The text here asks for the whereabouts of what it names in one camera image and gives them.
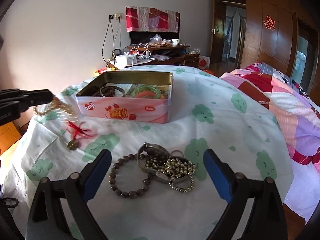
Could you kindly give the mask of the red cord brass pendant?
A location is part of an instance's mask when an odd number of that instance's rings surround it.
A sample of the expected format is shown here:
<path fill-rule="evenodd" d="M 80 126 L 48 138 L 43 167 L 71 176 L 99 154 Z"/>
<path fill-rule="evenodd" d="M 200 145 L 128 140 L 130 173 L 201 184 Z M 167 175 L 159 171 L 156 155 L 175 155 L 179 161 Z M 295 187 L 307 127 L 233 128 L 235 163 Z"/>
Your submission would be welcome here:
<path fill-rule="evenodd" d="M 67 121 L 66 131 L 71 135 L 71 140 L 67 144 L 70 151 L 76 150 L 80 146 L 80 140 L 91 139 L 97 135 L 92 129 L 87 128 L 85 121 L 78 124 Z"/>

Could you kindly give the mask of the red yellow gift box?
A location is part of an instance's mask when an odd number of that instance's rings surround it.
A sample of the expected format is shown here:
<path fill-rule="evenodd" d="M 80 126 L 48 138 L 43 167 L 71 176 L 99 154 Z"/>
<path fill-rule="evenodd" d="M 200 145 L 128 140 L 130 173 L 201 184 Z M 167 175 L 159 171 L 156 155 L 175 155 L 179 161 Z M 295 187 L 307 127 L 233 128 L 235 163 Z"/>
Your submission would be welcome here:
<path fill-rule="evenodd" d="M 105 72 L 112 72 L 112 71 L 116 71 L 117 69 L 114 68 L 114 67 L 107 67 L 107 68 L 101 68 L 99 70 L 96 70 L 94 72 L 95 76 L 99 76 L 99 75 L 102 75 L 103 73 Z"/>

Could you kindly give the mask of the silver bangle in tin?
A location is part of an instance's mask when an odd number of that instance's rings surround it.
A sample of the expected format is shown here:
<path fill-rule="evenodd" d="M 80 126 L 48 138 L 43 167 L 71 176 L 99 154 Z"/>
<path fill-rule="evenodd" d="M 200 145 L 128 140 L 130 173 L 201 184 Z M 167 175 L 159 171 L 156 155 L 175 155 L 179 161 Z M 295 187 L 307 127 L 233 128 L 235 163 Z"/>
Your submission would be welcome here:
<path fill-rule="evenodd" d="M 118 86 L 103 86 L 99 89 L 102 97 L 124 97 L 125 90 Z"/>

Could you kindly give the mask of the white box device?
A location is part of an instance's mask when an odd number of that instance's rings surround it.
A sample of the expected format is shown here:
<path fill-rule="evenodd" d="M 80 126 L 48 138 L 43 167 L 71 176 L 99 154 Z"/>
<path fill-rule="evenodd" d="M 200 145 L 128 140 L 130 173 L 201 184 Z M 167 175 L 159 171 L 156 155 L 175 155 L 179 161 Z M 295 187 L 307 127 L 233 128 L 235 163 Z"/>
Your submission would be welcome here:
<path fill-rule="evenodd" d="M 116 66 L 126 67 L 137 63 L 137 57 L 135 54 L 123 54 L 116 56 Z"/>

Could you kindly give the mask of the white cloud print bedsheet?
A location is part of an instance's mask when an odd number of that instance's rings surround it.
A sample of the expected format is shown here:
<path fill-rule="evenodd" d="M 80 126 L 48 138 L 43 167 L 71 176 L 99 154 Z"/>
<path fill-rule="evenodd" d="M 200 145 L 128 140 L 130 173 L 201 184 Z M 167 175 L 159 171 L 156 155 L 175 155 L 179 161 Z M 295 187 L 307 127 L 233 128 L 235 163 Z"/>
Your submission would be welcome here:
<path fill-rule="evenodd" d="M 197 167 L 195 187 L 189 193 L 179 193 L 153 181 L 146 194 L 131 199 L 116 195 L 108 181 L 103 181 L 88 207 L 109 239 L 206 239 L 227 205 L 202 162 L 209 148 L 247 178 L 272 177 L 285 198 L 293 172 L 274 115 L 226 81 L 191 67 L 170 71 L 174 84 L 166 124 L 136 122 L 137 112 L 123 120 L 83 116 L 75 96 L 84 83 L 60 94 L 83 127 L 93 133 L 93 137 L 80 140 L 78 149 L 67 148 L 72 136 L 59 111 L 32 117 L 9 167 L 1 174 L 4 196 L 19 201 L 11 214 L 21 233 L 26 231 L 31 202 L 42 177 L 66 179 L 92 162 L 103 148 L 117 161 L 136 153 L 145 142 L 183 153 L 192 161 Z"/>

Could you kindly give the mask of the green jade bangle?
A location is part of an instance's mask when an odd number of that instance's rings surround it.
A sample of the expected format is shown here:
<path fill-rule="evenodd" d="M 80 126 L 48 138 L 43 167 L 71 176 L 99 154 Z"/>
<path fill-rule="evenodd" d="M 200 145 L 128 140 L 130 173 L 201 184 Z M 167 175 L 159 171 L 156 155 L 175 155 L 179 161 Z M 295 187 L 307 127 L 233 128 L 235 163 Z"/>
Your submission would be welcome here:
<path fill-rule="evenodd" d="M 138 85 L 131 93 L 133 98 L 165 99 L 161 90 L 154 85 Z"/>

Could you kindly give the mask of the pink patchwork quilt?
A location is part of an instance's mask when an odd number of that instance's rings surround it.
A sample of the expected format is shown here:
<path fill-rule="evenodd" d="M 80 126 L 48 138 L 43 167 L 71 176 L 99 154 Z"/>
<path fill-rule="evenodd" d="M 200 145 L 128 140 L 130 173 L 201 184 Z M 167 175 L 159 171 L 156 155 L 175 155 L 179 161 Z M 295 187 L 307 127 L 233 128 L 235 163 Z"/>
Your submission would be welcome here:
<path fill-rule="evenodd" d="M 309 221 L 319 203 L 319 107 L 298 83 L 263 62 L 224 73 L 221 79 L 274 114 L 293 166 L 284 203 Z"/>

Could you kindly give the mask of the pink cookie tin box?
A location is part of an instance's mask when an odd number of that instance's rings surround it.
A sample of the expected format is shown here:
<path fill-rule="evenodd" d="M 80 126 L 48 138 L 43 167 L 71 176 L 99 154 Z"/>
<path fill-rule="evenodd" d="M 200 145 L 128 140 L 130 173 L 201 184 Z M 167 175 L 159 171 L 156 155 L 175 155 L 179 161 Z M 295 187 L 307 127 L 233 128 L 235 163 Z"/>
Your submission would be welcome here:
<path fill-rule="evenodd" d="M 114 120 L 165 124 L 170 120 L 174 76 L 171 72 L 125 70 L 105 72 L 87 84 L 75 96 L 82 115 Z M 133 98 L 138 85 L 154 85 L 165 99 Z M 118 86 L 125 90 L 124 97 L 102 97 L 103 86 Z"/>

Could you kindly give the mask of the orange bangle in tin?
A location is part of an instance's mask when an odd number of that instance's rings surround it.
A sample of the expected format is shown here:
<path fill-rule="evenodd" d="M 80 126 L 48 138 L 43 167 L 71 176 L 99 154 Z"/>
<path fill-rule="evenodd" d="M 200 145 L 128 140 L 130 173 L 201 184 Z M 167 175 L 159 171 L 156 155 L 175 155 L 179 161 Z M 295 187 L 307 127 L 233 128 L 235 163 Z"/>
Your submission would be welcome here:
<path fill-rule="evenodd" d="M 139 92 L 136 95 L 136 98 L 140 98 L 140 99 L 161 99 L 161 100 L 165 99 L 164 95 L 157 94 L 157 93 L 154 93 L 152 91 L 147 91 L 147 90 Z"/>

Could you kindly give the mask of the metal wristwatch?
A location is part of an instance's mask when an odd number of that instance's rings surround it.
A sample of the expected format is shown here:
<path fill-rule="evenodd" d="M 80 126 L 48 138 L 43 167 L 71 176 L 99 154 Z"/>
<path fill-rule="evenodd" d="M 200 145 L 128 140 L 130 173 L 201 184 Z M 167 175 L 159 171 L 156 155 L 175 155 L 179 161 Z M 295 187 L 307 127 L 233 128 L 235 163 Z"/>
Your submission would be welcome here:
<path fill-rule="evenodd" d="M 181 162 L 187 161 L 179 150 L 168 152 L 164 147 L 145 142 L 138 150 L 136 161 L 139 168 L 153 175 L 161 183 L 168 184 L 170 176 L 165 172 L 165 164 L 171 159 L 178 159 Z"/>

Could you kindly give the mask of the red patchwork cloth cover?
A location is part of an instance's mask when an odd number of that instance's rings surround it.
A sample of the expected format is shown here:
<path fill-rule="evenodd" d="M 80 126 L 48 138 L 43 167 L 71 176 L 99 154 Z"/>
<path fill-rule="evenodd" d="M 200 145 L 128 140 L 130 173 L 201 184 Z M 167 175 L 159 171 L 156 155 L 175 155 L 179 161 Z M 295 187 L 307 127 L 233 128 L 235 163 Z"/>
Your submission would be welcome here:
<path fill-rule="evenodd" d="M 178 32 L 179 12 L 151 7 L 126 7 L 125 9 L 127 32 Z"/>

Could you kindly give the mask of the wooden tv cabinet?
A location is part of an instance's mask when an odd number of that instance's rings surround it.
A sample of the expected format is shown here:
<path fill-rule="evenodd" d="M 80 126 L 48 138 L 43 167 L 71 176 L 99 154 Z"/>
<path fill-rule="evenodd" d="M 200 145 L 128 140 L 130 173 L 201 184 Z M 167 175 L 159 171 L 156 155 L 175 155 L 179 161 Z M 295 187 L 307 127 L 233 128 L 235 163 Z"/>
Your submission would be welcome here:
<path fill-rule="evenodd" d="M 147 65 L 172 65 L 197 67 L 200 60 L 200 50 L 188 44 L 176 46 L 144 46 L 140 44 L 129 45 L 123 49 L 122 56 L 134 55 L 136 62 L 129 62 L 126 66 L 121 66 L 116 60 L 109 59 L 106 68 L 119 70 L 133 66 Z"/>

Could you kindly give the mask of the wooden wardrobe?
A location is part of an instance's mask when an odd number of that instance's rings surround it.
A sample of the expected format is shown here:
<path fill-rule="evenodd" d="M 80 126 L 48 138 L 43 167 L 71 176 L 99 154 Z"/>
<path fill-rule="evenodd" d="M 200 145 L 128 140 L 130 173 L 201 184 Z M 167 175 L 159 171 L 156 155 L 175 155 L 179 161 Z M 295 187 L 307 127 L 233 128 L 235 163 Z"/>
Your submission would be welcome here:
<path fill-rule="evenodd" d="M 319 28 L 299 0 L 213 0 L 210 59 L 244 68 L 264 62 L 319 102 Z"/>

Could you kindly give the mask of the wooden door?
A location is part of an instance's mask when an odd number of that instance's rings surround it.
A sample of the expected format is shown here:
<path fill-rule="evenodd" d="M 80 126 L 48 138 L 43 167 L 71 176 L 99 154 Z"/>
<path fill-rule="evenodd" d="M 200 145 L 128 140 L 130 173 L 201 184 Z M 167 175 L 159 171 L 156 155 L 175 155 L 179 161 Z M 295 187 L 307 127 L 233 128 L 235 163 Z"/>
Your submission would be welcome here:
<path fill-rule="evenodd" d="M 222 61 L 225 40 L 226 5 L 221 0 L 213 0 L 211 61 Z"/>

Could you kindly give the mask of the red double happiness sticker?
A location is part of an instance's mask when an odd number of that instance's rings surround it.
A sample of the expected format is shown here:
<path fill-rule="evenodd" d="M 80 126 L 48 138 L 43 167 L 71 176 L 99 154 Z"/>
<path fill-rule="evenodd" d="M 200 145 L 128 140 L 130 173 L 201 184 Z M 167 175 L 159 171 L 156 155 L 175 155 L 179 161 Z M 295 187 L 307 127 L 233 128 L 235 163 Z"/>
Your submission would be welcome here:
<path fill-rule="evenodd" d="M 265 26 L 266 29 L 269 29 L 271 31 L 274 31 L 276 29 L 275 25 L 276 25 L 276 22 L 274 19 L 272 19 L 270 16 L 266 16 L 264 21 L 263 21 L 263 24 Z"/>

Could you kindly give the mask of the wall power socket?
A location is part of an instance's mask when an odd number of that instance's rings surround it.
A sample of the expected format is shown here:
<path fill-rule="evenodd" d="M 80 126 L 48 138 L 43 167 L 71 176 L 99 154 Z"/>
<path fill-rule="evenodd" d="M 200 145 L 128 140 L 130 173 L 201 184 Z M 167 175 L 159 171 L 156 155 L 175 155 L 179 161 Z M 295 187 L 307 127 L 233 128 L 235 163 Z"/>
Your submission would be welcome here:
<path fill-rule="evenodd" d="M 108 18 L 110 20 L 120 20 L 121 19 L 121 14 L 109 14 Z"/>

